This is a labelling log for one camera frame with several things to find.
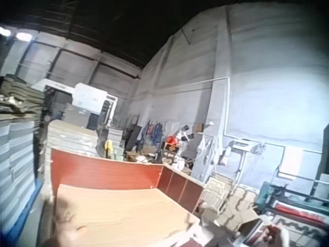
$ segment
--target stack of boards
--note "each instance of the stack of boards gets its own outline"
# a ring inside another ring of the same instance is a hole
[[[96,156],[98,136],[96,131],[88,130],[60,120],[48,125],[45,154],[45,193],[51,192],[50,162],[51,149],[60,149],[87,156]]]
[[[35,190],[33,116],[0,115],[1,234],[7,234]]]
[[[44,93],[29,87],[25,81],[13,75],[6,75],[0,93],[5,97],[14,97],[20,112],[33,112],[35,114],[35,129],[40,125],[40,118],[44,103]]]
[[[63,121],[79,127],[87,128],[90,114],[90,111],[68,103],[66,104],[64,111]]]

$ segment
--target ceiling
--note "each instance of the ceiling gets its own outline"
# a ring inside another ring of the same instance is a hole
[[[7,0],[0,9],[0,23],[83,42],[143,68],[193,16],[241,2],[250,1]]]

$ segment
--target wooden panel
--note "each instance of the wooden panel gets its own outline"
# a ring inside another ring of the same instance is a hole
[[[113,191],[60,185],[56,212],[65,215],[67,211],[75,216],[74,225],[87,227],[75,242],[79,247],[172,246],[199,223],[158,189]]]
[[[173,171],[168,169],[167,167],[163,167],[160,180],[158,183],[158,189],[161,190],[163,193],[166,193],[171,175],[173,174]]]
[[[166,195],[174,201],[178,202],[181,192],[184,189],[185,182],[186,178],[174,172],[171,177],[170,185]]]
[[[194,212],[202,191],[202,186],[188,180],[179,204],[187,211]]]
[[[87,157],[52,149],[51,182],[91,189],[148,189],[159,181],[161,165],[143,165]]]

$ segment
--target gray wall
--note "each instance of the gray wall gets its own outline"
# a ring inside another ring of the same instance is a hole
[[[72,87],[82,82],[118,97],[114,118],[116,122],[120,122],[125,112],[125,102],[136,83],[133,77],[141,73],[139,68],[91,46],[63,37],[35,30],[6,28],[11,29],[12,33],[30,33],[33,41],[14,42],[0,68],[1,76],[17,73],[28,84],[34,85],[45,78],[53,66],[49,77],[53,81]]]
[[[178,31],[142,71],[130,115],[140,115],[140,124],[163,120],[168,129],[210,120],[219,126],[227,80],[198,82],[228,76],[224,147],[234,136],[314,150],[304,151],[299,175],[315,178],[329,122],[328,40],[318,16],[310,9],[273,3],[198,14],[183,27],[191,44]],[[142,107],[144,101],[150,109]],[[283,150],[267,145],[262,156],[247,157],[241,182],[260,188],[271,179]],[[233,154],[228,166],[217,166],[217,171],[233,177],[239,160]],[[310,183],[300,179],[275,182],[310,190]]]

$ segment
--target ceiling light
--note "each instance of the ceiling light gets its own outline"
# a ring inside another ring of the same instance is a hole
[[[32,35],[30,35],[29,33],[19,32],[16,34],[16,38],[22,41],[29,42],[32,39]]]
[[[0,27],[0,34],[9,37],[11,35],[11,31]]]

